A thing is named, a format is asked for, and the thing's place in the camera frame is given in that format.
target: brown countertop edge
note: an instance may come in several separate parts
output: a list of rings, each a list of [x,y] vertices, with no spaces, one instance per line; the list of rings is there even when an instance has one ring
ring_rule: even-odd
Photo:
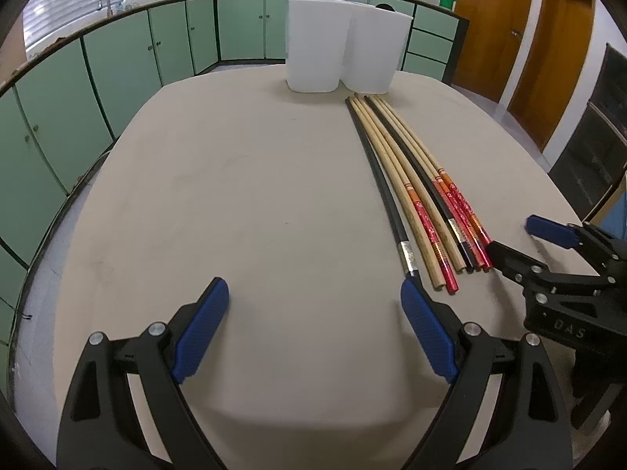
[[[80,30],[74,32],[73,34],[68,35],[67,37],[60,37],[54,43],[50,44],[46,49],[41,51],[35,58],[33,58],[32,60],[28,62],[25,62],[24,64],[20,65],[20,67],[18,67],[16,70],[14,70],[11,77],[8,80],[4,81],[4,83],[0,84],[0,97],[3,96],[5,93],[7,93],[8,90],[10,90],[32,68],[40,64],[47,57],[52,55],[52,53],[55,53],[56,51],[58,51],[65,45],[68,45],[70,42],[73,42],[74,40],[79,39],[80,37],[87,35],[90,32],[93,32],[94,30],[100,28],[101,26],[112,23],[113,21],[117,21],[118,19],[122,19],[128,15],[135,14],[138,12],[143,12],[144,10],[153,9],[154,7],[160,7],[162,5],[167,5],[167,4],[171,4],[175,2],[184,2],[184,1],[186,0],[157,0],[155,2],[141,5],[131,10],[126,10],[122,13],[119,13],[109,18],[100,19],[99,21],[96,21],[84,28],[81,28]],[[404,1],[412,3],[412,4],[418,4],[423,7],[428,7],[429,9],[437,10],[438,12],[442,12],[442,13],[451,15],[453,17],[456,17],[457,19],[466,20],[465,17],[457,15],[455,12],[452,12],[451,10],[445,9],[444,7],[438,7],[437,5],[428,4],[427,2],[423,2],[422,0],[404,0]]]

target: table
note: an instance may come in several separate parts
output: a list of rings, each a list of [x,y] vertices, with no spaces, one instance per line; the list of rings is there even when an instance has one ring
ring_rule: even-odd
[[[285,67],[165,86],[107,158],[65,264],[54,333],[62,407],[88,335],[135,336],[224,277],[231,307],[182,391],[231,470],[396,470],[447,386],[399,306],[396,246],[341,86],[291,92]],[[554,271],[590,273],[524,231],[537,213],[579,222],[549,177],[486,113],[430,78],[397,72],[387,99],[457,182],[491,237]],[[431,287],[421,260],[421,272]],[[519,338],[521,288],[498,271],[433,292],[463,322]],[[572,352],[547,342],[569,398]],[[132,387],[149,445],[166,457]],[[498,378],[487,398],[494,401]],[[486,404],[464,456],[491,415]]]

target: silver screw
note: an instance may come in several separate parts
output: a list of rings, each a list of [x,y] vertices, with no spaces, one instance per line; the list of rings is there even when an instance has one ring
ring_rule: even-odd
[[[104,338],[105,335],[102,332],[94,332],[89,336],[89,344],[93,346],[99,345]]]
[[[529,334],[525,336],[525,341],[532,347],[537,347],[537,345],[540,344],[540,338],[533,332],[529,332]]]
[[[151,336],[161,336],[165,332],[165,325],[161,322],[153,323],[148,327],[148,334]]]
[[[478,336],[481,334],[481,327],[479,327],[476,323],[466,323],[466,325],[464,325],[464,332],[466,332],[469,336]]]

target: floor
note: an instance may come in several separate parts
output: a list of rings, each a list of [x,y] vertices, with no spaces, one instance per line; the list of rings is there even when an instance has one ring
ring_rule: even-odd
[[[224,65],[213,72],[254,66]],[[549,164],[534,142],[505,108],[463,88],[456,89],[499,123],[545,171],[549,170]],[[53,463],[60,421],[53,390],[54,313],[74,226],[96,176],[89,180],[71,205],[42,256],[24,307],[24,313],[33,318],[22,322],[18,333],[14,364],[16,414],[33,441]]]

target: wall faucet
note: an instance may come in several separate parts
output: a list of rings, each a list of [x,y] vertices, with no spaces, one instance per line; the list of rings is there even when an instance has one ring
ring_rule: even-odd
[[[102,10],[102,0],[99,0],[98,9],[96,10]],[[111,10],[111,0],[107,0],[107,17],[111,17],[112,15],[114,15],[114,12]]]

